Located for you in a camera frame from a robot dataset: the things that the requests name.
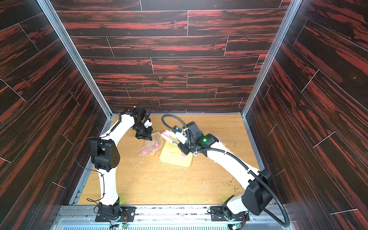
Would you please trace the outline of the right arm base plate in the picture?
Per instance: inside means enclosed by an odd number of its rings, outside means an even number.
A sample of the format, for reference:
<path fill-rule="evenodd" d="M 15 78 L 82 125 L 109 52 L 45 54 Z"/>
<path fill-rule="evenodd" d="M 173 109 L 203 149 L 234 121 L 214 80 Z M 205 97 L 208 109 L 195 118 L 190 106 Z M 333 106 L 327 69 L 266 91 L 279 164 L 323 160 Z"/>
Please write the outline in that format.
<path fill-rule="evenodd" d="M 238 214 L 233 214 L 228 208 L 223 206 L 211 206 L 207 210 L 212 221 L 249 221 L 249 213 L 247 211 L 240 212 Z"/>

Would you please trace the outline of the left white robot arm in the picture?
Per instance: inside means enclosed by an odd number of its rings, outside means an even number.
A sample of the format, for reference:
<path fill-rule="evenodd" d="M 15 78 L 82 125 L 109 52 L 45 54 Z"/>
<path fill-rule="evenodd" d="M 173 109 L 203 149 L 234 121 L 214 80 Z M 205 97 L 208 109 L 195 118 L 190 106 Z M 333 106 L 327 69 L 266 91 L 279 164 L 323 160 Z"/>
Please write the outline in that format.
<path fill-rule="evenodd" d="M 117 194 L 116 172 L 120 162 L 117 149 L 119 141 L 129 129 L 136 131 L 138 140 L 152 141 L 151 109 L 148 111 L 137 104 L 132 109 L 119 112 L 119 119 L 104 134 L 98 138 L 91 138 L 91 161 L 100 174 L 101 198 L 96 202 L 98 214 L 108 220 L 118 221 L 121 217 L 119 196 Z"/>

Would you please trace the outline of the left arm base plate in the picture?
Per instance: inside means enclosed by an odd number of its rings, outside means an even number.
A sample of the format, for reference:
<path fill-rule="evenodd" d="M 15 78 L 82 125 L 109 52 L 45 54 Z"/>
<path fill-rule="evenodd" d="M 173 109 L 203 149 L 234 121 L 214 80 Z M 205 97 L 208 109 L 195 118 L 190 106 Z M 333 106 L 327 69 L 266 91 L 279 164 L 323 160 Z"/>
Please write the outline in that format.
<path fill-rule="evenodd" d="M 102 206 L 98 210 L 95 222 L 133 222 L 136 213 L 136 207 L 120 206 L 106 207 Z"/>

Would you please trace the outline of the metal tongs white tips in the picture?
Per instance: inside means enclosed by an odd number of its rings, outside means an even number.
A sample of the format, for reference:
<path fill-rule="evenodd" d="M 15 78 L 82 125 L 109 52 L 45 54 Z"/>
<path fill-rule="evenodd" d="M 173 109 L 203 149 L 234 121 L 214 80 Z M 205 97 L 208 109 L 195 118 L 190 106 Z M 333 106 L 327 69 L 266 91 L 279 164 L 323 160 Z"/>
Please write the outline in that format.
<path fill-rule="evenodd" d="M 185 142 L 187 141 L 187 137 L 181 132 L 173 132 L 165 130 L 164 132 L 161 133 L 161 136 L 166 141 L 175 145 L 185 144 Z"/>

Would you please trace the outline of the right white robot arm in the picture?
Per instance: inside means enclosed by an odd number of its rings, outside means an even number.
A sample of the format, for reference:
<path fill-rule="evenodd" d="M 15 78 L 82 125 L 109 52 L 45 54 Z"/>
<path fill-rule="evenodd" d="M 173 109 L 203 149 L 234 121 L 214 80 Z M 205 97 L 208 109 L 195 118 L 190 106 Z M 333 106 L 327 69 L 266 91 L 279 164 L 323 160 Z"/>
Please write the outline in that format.
<path fill-rule="evenodd" d="M 290 226 L 285 207 L 269 185 L 269 171 L 260 171 L 245 163 L 216 136 L 204 135 L 194 122 L 182 128 L 174 127 L 173 132 L 182 153 L 202 153 L 222 166 L 245 189 L 243 194 L 232 195 L 222 205 L 222 214 L 227 220 L 235 220 L 238 214 L 259 216 L 265 212 L 281 226 Z"/>

